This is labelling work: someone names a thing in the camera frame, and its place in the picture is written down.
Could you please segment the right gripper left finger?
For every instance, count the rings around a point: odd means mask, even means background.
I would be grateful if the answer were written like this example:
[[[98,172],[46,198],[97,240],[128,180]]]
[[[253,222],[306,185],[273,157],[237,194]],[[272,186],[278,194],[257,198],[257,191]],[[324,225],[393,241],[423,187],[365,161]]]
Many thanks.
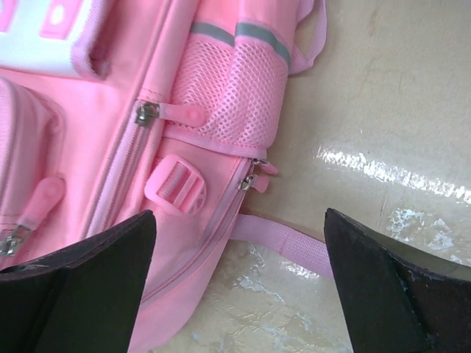
[[[1,270],[1,351],[127,352],[156,234],[146,210]]]

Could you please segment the pink student backpack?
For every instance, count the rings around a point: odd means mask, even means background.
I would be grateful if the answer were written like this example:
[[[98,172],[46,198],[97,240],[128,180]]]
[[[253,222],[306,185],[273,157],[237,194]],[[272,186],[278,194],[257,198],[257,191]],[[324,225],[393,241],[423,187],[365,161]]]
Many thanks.
[[[329,274],[316,240],[240,212],[326,34],[323,1],[3,1],[1,270],[151,211],[127,352],[187,323],[231,239]]]

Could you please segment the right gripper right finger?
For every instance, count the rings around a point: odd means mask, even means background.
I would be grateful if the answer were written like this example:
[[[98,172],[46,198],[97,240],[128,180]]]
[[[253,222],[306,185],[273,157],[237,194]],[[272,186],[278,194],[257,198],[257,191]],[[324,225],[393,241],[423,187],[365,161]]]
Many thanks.
[[[331,208],[324,234],[354,352],[470,351],[470,267]]]

